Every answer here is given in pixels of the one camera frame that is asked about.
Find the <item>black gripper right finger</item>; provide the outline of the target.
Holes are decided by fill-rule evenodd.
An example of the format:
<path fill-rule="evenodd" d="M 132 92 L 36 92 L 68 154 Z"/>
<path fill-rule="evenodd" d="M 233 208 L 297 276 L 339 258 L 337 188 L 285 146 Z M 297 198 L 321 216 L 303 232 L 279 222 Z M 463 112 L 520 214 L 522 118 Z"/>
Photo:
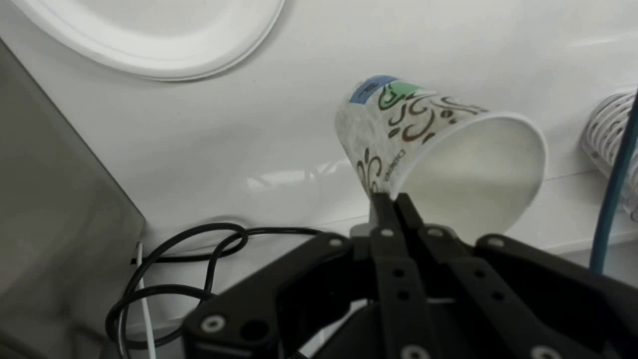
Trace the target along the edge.
<path fill-rule="evenodd" d="M 638 359 L 638 292 L 500 234 L 467 246 L 393 202 L 429 300 L 477 359 Z"/>

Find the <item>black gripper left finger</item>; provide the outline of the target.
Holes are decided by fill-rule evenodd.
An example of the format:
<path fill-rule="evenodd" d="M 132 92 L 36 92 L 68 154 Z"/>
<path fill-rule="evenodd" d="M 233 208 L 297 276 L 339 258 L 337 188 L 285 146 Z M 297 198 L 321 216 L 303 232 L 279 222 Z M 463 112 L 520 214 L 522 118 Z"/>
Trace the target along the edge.
<path fill-rule="evenodd" d="M 357 300 L 371 305 L 345 353 L 435 359 L 427 292 L 409 252 L 421 228 L 409 196 L 377 194 L 367 236 L 315 236 L 191 311 L 183 321 L 185 359 L 289 359 Z"/>

